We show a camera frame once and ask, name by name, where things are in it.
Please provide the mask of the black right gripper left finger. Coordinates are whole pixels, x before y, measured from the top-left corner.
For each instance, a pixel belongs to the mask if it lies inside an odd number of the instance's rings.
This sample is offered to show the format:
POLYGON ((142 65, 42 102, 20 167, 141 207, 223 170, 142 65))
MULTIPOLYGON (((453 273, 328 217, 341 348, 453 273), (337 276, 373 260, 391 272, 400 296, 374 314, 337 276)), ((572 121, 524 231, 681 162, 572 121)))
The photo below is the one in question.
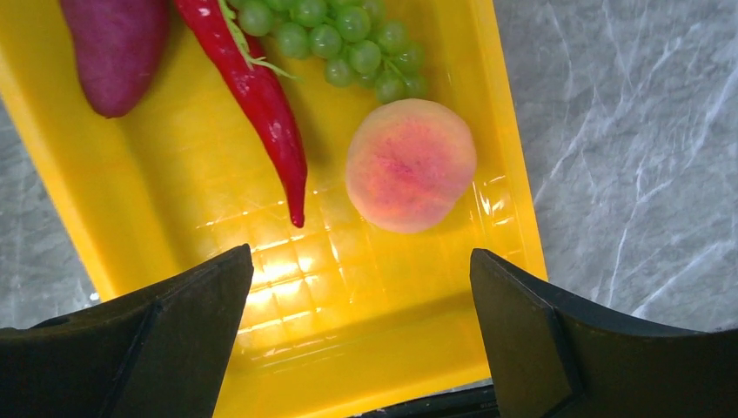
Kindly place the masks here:
POLYGON ((210 417, 254 267, 236 246, 167 280, 1 331, 4 417, 210 417))

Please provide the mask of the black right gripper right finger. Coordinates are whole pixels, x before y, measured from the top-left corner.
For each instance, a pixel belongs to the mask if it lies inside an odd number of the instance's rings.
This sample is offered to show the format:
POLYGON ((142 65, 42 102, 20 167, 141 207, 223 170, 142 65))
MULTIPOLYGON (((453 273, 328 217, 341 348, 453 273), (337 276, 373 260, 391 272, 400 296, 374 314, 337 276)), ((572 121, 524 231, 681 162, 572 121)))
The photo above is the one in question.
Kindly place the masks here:
POLYGON ((736 416, 735 330, 620 313, 485 249, 470 281, 502 416, 736 416))

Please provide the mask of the pink toy peach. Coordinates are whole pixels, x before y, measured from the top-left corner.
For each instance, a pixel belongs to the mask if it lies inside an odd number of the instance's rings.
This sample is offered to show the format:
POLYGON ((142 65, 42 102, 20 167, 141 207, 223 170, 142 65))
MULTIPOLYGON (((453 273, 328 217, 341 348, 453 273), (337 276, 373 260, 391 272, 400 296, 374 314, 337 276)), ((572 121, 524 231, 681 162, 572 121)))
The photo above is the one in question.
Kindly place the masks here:
POLYGON ((383 104, 352 136, 346 191, 369 223, 395 233, 439 224, 471 185, 473 134, 456 112, 417 98, 383 104))

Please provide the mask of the yellow plastic tray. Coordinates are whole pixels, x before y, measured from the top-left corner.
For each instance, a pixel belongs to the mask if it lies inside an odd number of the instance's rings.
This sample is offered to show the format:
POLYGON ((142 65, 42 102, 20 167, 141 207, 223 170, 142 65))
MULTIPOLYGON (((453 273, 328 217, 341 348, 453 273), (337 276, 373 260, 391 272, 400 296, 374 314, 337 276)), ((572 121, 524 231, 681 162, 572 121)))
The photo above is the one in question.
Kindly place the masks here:
POLYGON ((345 417, 486 379, 469 280, 487 248, 547 275, 489 1, 389 1, 425 52, 427 96, 469 125, 478 166, 444 220, 397 234, 346 194, 351 137, 376 107, 315 58, 269 58, 308 161, 305 225, 289 220, 258 136, 179 16, 147 96, 107 119, 78 85, 55 1, 1 4, 1 94, 100 297, 234 246, 255 269, 218 417, 345 417))

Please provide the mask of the purple toy sweet potato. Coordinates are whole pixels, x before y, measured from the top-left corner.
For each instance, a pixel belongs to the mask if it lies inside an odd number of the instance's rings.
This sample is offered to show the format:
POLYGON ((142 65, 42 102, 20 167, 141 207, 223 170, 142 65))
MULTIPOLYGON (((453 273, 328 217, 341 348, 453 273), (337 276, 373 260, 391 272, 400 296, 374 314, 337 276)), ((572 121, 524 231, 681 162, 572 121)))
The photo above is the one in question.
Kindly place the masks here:
POLYGON ((170 29, 168 3, 79 0, 59 5, 91 108, 106 118, 126 115, 148 91, 162 60, 170 29))

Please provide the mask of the red toy chili pepper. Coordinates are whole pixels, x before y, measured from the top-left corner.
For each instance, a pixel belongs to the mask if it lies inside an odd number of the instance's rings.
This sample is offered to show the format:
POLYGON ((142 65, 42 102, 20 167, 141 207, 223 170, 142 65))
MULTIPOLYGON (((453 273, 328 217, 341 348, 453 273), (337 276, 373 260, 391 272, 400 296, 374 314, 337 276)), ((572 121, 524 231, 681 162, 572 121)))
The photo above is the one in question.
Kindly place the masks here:
POLYGON ((251 122, 285 191, 291 222, 305 223, 307 163, 298 124, 259 40, 237 25, 225 1, 178 0, 175 6, 251 122))

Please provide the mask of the green toy grape bunch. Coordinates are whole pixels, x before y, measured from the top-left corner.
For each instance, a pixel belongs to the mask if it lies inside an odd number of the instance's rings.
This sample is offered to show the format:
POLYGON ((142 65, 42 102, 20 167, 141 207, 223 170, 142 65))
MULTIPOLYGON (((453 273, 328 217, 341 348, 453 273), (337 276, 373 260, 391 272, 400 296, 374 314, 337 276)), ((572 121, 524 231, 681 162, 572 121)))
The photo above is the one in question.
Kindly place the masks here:
POLYGON ((284 70, 254 46, 266 39, 285 58, 315 58, 335 87, 360 84, 381 104, 423 98, 424 50, 383 1, 224 1, 229 29, 250 64, 284 70))

